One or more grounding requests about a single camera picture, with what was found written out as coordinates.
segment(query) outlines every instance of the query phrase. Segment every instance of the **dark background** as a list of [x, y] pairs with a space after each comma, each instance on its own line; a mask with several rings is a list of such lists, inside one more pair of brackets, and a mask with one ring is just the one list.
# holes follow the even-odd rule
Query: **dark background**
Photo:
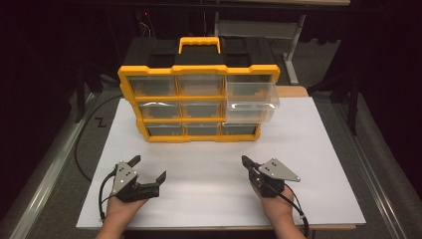
[[[422, 169], [421, 22], [411, 1], [352, 1], [356, 7], [387, 9], [381, 15], [309, 15], [302, 42], [342, 40], [326, 81], [352, 68], [360, 91], [395, 158], [413, 183]], [[157, 38], [203, 36], [212, 32], [213, 13], [187, 10], [146, 11]], [[71, 106], [77, 69], [92, 91], [100, 91], [99, 74], [116, 72], [136, 24], [148, 24], [143, 9], [79, 8], [52, 0], [0, 3], [0, 181], [3, 218], [46, 153]], [[264, 13], [223, 15], [253, 20], [280, 19]], [[296, 18], [295, 14], [283, 18]], [[349, 86], [347, 80], [326, 90]]]

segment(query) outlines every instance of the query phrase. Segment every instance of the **black wall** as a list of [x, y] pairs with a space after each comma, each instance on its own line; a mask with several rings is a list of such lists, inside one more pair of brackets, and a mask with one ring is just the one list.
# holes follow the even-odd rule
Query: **black wall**
[[403, 3], [384, 23], [361, 92], [394, 157], [422, 198], [422, 17]]
[[[352, 70], [395, 159], [422, 196], [422, 17], [417, 1], [362, 1], [383, 11], [357, 14], [325, 80]], [[340, 81], [339, 91], [350, 82]]]
[[1, 5], [0, 218], [67, 118], [73, 88], [55, 12], [42, 3]]

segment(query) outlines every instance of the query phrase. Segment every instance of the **gray floor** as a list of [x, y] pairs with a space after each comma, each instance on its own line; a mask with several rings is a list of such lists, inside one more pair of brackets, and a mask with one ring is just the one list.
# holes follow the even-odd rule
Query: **gray floor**
[[[317, 42], [298, 45], [293, 62], [302, 86], [312, 86], [323, 78], [336, 47], [337, 44], [320, 46]], [[274, 49], [283, 68], [281, 54], [279, 54], [283, 52], [283, 43], [274, 44]], [[287, 75], [283, 73], [279, 85], [288, 84]], [[105, 85], [104, 92], [90, 101], [90, 104], [97, 107], [118, 95], [120, 95], [119, 89]], [[353, 230], [318, 231], [316, 238], [419, 238], [422, 235], [422, 226], [419, 223], [422, 220], [421, 201], [385, 144], [364, 99], [359, 98], [356, 119], [357, 136], [352, 136], [344, 126], [343, 112], [346, 106], [333, 105], [327, 93], [316, 94], [313, 97], [367, 221], [366, 224]], [[92, 177], [96, 170], [112, 124], [116, 104], [117, 100], [110, 100], [100, 107], [82, 131], [78, 159], [88, 177]], [[56, 162], [58, 155], [63, 154], [63, 145], [73, 137], [74, 118], [75, 109], [21, 195], [10, 208], [8, 215], [1, 222], [0, 238], [10, 238], [14, 233], [16, 225], [20, 222], [44, 176]], [[103, 119], [102, 125], [105, 127], [99, 126], [98, 118]], [[64, 161], [63, 170], [29, 232], [28, 238], [94, 238], [97, 231], [81, 230], [75, 227], [89, 186], [90, 183], [78, 171], [72, 150]], [[272, 237], [268, 232], [247, 235], [240, 232], [237, 234], [236, 232], [170, 234], [145, 232], [142, 238], [233, 238], [239, 236], [262, 238], [263, 235]]]

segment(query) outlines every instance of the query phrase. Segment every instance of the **yellow handle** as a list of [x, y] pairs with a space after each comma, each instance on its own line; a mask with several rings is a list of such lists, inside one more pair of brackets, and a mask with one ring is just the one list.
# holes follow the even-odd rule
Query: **yellow handle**
[[183, 37], [180, 38], [179, 54], [182, 53], [184, 45], [216, 45], [217, 52], [220, 54], [220, 39], [218, 37]]

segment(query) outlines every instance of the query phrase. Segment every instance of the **hand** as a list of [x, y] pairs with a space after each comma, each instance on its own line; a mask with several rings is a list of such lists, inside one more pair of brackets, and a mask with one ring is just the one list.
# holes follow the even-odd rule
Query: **hand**
[[97, 239], [120, 238], [136, 212], [148, 201], [122, 202], [116, 197], [108, 200], [105, 221]]
[[[265, 215], [274, 227], [278, 239], [303, 239], [305, 236], [295, 225], [293, 207], [285, 199], [277, 196], [274, 198], [262, 197], [257, 188], [252, 185], [255, 193], [261, 200]], [[282, 192], [289, 200], [294, 201], [293, 192], [285, 186]]]

